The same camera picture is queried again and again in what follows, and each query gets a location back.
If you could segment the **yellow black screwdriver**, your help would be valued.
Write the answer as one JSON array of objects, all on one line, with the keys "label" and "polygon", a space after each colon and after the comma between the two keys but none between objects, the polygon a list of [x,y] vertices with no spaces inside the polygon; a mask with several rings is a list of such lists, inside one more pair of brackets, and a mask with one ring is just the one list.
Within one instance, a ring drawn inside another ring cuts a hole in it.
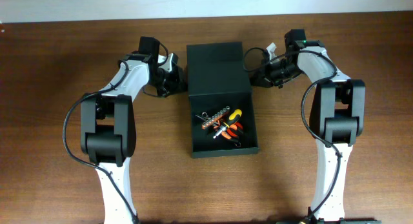
[{"label": "yellow black screwdriver", "polygon": [[217,128],[216,133],[214,134],[213,138],[217,138],[218,136],[223,136],[228,140],[237,140],[238,138],[230,137],[227,134],[227,129],[230,125],[237,123],[242,116],[242,111],[240,109],[235,109],[233,113],[231,113],[225,121],[222,121],[220,126]]}]

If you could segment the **orange socket rail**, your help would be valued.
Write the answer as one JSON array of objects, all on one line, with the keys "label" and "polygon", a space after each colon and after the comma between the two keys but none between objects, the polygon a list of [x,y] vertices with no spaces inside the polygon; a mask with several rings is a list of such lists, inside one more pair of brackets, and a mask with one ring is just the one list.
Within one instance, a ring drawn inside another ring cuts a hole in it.
[{"label": "orange socket rail", "polygon": [[229,113],[230,107],[226,106],[225,108],[221,109],[219,112],[214,114],[213,116],[209,116],[206,112],[203,112],[201,116],[205,119],[201,125],[202,129],[207,129],[211,125],[218,125],[218,122]]}]

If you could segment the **small orange pliers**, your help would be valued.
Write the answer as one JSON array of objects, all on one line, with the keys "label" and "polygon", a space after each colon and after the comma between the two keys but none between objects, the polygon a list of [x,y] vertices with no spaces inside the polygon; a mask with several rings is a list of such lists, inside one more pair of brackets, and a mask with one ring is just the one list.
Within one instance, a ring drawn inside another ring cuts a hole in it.
[{"label": "small orange pliers", "polygon": [[240,123],[234,123],[227,129],[227,134],[233,138],[239,138],[244,135],[243,126]]}]

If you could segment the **black box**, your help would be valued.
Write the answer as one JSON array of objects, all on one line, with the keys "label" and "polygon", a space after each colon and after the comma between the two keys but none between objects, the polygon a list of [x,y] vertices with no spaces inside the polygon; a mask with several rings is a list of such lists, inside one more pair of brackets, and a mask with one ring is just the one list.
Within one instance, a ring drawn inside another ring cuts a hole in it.
[{"label": "black box", "polygon": [[[243,70],[241,42],[187,45],[188,97],[192,127],[192,157],[237,156],[259,152],[252,103],[252,86]],[[203,130],[198,118],[203,112],[213,116],[223,108],[242,111],[239,122],[244,134],[239,145],[215,130]]]}]

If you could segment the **orange black long-nose pliers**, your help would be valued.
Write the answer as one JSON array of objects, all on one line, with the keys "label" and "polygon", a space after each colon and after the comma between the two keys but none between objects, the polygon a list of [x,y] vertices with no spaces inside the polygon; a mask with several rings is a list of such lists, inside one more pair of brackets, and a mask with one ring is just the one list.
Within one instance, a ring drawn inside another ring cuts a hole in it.
[{"label": "orange black long-nose pliers", "polygon": [[214,139],[222,136],[227,141],[240,145],[239,137],[243,135],[243,126],[238,122],[239,116],[236,116],[236,118],[231,121],[225,121],[223,115],[209,117],[207,113],[196,114],[195,117],[203,122],[201,124],[203,130],[210,127],[214,129]]}]

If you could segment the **silver ring wrench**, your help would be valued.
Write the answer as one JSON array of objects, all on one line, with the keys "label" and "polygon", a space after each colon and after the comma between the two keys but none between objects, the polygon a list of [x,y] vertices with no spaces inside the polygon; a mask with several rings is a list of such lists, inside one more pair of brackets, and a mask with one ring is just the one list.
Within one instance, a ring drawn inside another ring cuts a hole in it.
[{"label": "silver ring wrench", "polygon": [[240,137],[243,135],[243,126],[239,123],[242,111],[237,109],[229,114],[229,108],[224,108],[213,116],[203,112],[199,118],[203,120],[201,128],[206,130],[210,127],[215,131],[213,138],[218,137],[233,143],[236,147],[241,146]]}]

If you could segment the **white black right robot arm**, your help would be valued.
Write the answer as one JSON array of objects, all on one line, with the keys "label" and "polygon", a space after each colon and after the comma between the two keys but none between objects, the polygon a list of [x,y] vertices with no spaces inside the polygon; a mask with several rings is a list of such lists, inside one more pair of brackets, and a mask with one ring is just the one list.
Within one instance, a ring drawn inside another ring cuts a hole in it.
[{"label": "white black right robot arm", "polygon": [[261,65],[249,70],[255,87],[278,87],[306,75],[314,90],[310,115],[305,115],[309,92],[303,94],[300,113],[305,128],[316,140],[317,178],[313,200],[301,223],[344,223],[343,204],[348,159],[363,131],[366,86],[351,79],[333,63],[325,45],[308,40],[303,29],[284,36],[285,53],[275,55],[275,44],[262,51]]}]

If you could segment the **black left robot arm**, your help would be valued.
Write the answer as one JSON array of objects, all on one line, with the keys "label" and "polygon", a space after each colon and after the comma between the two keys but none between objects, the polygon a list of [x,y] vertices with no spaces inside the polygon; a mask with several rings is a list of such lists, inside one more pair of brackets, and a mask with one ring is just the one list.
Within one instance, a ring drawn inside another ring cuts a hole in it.
[{"label": "black left robot arm", "polygon": [[130,160],[136,148],[133,102],[147,85],[154,97],[187,90],[178,57],[161,55],[164,45],[141,37],[137,50],[118,62],[119,70],[101,90],[85,94],[81,105],[81,150],[97,172],[103,194],[105,223],[139,223],[130,187]]}]

